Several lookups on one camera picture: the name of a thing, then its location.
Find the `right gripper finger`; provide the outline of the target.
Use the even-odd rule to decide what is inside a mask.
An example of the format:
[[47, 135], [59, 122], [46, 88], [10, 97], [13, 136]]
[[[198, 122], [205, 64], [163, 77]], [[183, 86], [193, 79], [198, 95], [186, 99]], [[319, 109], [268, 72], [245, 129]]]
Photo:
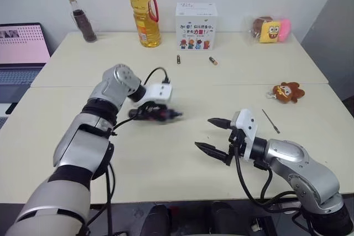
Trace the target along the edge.
[[207, 120], [209, 123], [222, 128], [222, 129], [231, 129], [231, 121], [224, 118], [210, 118]]
[[218, 150], [215, 146], [207, 143], [195, 142], [195, 145], [206, 155], [227, 164], [228, 154], [224, 151]]

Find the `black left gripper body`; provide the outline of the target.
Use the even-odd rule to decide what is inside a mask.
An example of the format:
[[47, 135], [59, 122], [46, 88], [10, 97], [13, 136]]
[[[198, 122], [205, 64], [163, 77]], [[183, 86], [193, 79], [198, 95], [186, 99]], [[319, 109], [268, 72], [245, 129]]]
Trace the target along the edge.
[[166, 109], [166, 104], [160, 104], [160, 103], [156, 103], [156, 102], [153, 102], [153, 101], [148, 101], [148, 102], [143, 103], [141, 106], [138, 107], [138, 110], [140, 112], [151, 112], [154, 109], [165, 110]]

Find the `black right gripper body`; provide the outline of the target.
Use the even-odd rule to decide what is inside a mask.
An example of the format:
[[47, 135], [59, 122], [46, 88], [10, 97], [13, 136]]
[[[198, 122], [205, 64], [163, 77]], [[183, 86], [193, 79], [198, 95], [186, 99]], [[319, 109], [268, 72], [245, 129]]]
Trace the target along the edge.
[[227, 127], [226, 129], [231, 130], [231, 134], [228, 139], [230, 142], [229, 150], [225, 161], [225, 164], [230, 166], [232, 159], [238, 159], [240, 149], [242, 149], [243, 146], [246, 146], [244, 144], [246, 135], [242, 129], [237, 129], [236, 127]]

